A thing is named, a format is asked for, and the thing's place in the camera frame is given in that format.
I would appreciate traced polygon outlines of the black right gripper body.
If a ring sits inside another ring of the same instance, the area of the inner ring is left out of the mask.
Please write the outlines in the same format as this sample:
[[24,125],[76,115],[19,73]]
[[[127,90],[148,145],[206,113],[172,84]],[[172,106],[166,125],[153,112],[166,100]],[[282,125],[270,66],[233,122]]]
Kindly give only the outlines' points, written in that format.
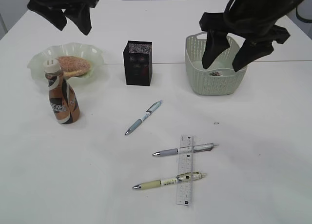
[[275,25],[278,13],[290,0],[229,0],[224,12],[205,12],[199,25],[202,31],[232,33],[246,39],[273,40],[283,44],[290,34],[286,28]]

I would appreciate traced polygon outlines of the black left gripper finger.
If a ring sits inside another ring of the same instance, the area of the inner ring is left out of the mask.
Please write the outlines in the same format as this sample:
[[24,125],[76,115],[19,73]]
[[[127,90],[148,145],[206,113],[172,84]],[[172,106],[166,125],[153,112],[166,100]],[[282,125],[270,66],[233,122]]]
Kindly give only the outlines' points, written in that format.
[[39,5],[33,0],[29,1],[27,8],[48,20],[60,31],[62,31],[67,24],[67,19],[60,9],[50,9],[46,6]]
[[70,19],[84,35],[88,35],[92,29],[90,19],[90,7],[86,4],[74,4],[63,12],[64,16]]

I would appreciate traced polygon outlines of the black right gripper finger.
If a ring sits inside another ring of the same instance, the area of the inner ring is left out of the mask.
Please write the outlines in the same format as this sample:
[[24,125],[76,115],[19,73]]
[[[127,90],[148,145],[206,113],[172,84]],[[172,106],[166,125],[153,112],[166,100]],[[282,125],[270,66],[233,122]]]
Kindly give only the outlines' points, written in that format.
[[227,32],[212,29],[207,32],[206,46],[202,57],[204,69],[208,69],[215,59],[230,47],[227,34]]
[[250,38],[245,38],[243,45],[232,62],[234,71],[238,72],[249,63],[270,55],[274,51],[272,42],[273,40],[254,41]]

